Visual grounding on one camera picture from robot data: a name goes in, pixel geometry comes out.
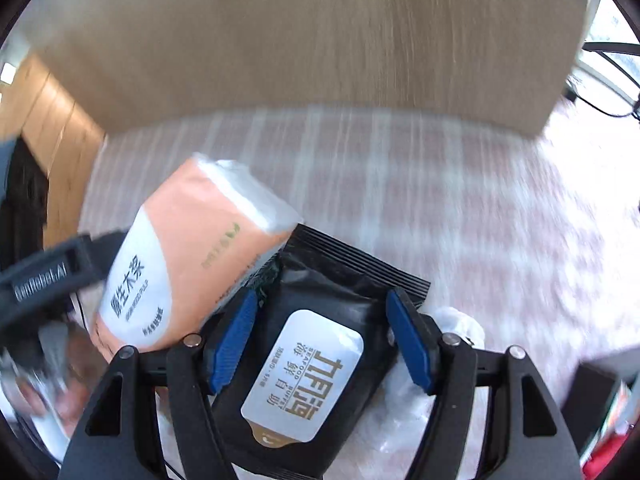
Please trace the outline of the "person's hand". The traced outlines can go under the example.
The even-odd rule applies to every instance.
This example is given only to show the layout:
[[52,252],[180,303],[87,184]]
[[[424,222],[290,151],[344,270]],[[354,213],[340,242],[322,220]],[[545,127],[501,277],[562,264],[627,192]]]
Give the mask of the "person's hand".
[[106,369],[101,353],[80,326],[48,326],[38,333],[40,364],[17,367],[2,380],[2,391],[18,414],[53,416],[71,436]]

